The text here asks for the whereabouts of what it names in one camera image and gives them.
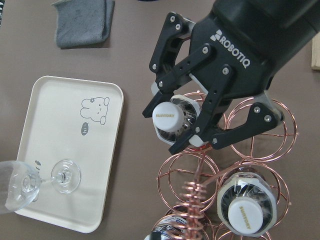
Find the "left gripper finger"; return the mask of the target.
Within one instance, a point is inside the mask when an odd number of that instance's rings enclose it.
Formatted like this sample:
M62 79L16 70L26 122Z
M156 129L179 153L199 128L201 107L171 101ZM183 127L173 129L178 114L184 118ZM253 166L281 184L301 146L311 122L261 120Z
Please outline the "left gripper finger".
M149 64L156 74L157 89L142 112L145 118L150 118L158 104L169 101L175 90L191 81L190 74L209 92L200 117L218 117L218 100L212 87L215 76L209 72L217 57L217 49L210 43L216 22L213 12L197 23L178 13L168 13Z

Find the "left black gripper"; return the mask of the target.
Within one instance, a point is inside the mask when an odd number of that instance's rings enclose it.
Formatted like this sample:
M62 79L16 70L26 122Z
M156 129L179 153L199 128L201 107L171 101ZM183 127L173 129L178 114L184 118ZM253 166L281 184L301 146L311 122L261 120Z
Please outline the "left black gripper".
M187 77L209 91L196 122L169 152L183 151L191 140L219 150L276 128L284 116L264 90L319 30L317 0L215 1L210 13L193 27L190 42L191 51L211 45L213 56ZM250 96L256 97L246 121L227 128L230 99Z

